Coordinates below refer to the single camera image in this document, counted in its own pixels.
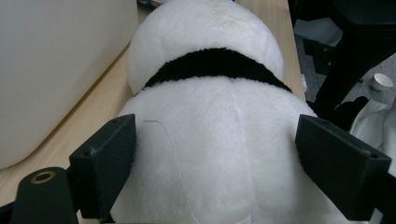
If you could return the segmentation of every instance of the plush toy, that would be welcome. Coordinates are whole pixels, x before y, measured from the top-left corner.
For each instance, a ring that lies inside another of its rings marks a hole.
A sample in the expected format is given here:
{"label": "plush toy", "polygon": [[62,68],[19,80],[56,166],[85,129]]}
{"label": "plush toy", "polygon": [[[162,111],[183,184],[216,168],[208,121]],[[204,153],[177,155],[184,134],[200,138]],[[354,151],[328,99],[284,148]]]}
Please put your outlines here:
{"label": "plush toy", "polygon": [[348,223],[304,173],[294,137],[314,115],[280,80],[260,19],[231,0],[171,0],[129,51],[137,150],[120,223]]}

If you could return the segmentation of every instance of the metal ring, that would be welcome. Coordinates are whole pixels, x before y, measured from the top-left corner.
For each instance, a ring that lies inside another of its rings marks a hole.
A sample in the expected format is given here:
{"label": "metal ring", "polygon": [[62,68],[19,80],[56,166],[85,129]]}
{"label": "metal ring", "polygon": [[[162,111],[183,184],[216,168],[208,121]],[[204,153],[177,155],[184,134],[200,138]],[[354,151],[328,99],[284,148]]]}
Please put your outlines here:
{"label": "metal ring", "polygon": [[51,180],[53,177],[55,177],[55,172],[45,171],[33,176],[30,182],[32,182],[32,184],[42,184]]}

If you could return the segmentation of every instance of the wooden surface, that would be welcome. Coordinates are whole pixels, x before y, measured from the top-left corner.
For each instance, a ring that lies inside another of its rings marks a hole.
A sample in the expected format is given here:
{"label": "wooden surface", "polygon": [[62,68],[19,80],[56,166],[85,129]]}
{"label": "wooden surface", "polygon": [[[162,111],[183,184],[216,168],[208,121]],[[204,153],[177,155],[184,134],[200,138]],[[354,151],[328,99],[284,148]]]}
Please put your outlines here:
{"label": "wooden surface", "polygon": [[[236,2],[258,15],[273,32],[285,60],[284,81],[304,99],[288,1]],[[149,9],[140,7],[139,20],[145,19],[149,12]],[[18,164],[0,170],[0,206],[15,200],[19,182],[33,171],[50,166],[67,168],[68,156],[108,120],[117,116],[126,101],[133,96],[126,79],[126,50],[34,153]]]}

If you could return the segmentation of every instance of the black chair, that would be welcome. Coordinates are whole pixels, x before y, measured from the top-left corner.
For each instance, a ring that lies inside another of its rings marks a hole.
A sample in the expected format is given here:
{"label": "black chair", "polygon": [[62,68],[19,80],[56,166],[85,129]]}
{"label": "black chair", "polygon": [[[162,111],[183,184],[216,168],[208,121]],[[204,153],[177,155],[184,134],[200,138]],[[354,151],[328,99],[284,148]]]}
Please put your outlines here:
{"label": "black chair", "polygon": [[[289,3],[294,24],[310,3],[308,0]],[[396,52],[396,1],[333,0],[326,10],[326,16],[343,30],[343,36],[332,50],[330,73],[314,106],[332,111],[371,68]]]}

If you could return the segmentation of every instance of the white object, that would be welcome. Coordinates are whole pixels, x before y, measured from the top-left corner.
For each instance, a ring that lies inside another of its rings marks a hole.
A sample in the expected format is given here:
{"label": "white object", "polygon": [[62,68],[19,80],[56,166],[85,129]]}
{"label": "white object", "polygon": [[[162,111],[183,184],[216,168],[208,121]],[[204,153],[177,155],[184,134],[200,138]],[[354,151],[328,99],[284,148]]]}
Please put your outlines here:
{"label": "white object", "polygon": [[385,91],[393,87],[393,82],[386,75],[376,73],[372,78],[371,87],[376,91]]}
{"label": "white object", "polygon": [[304,92],[308,90],[308,85],[306,84],[305,75],[301,74],[301,80],[303,81]]}
{"label": "white object", "polygon": [[293,93],[227,77],[142,90],[166,62],[206,48],[238,51],[282,78],[271,32],[236,3],[172,0],[157,8],[129,52],[129,81],[140,92],[120,115],[136,115],[137,149],[115,221],[349,223],[299,163],[298,119],[314,113]]}
{"label": "white object", "polygon": [[0,6],[0,169],[28,156],[126,47],[136,1]]}
{"label": "white object", "polygon": [[[393,105],[369,101],[353,121],[349,131],[392,158],[389,173],[396,176],[396,99]],[[379,223],[382,214],[375,210],[370,224]]]}

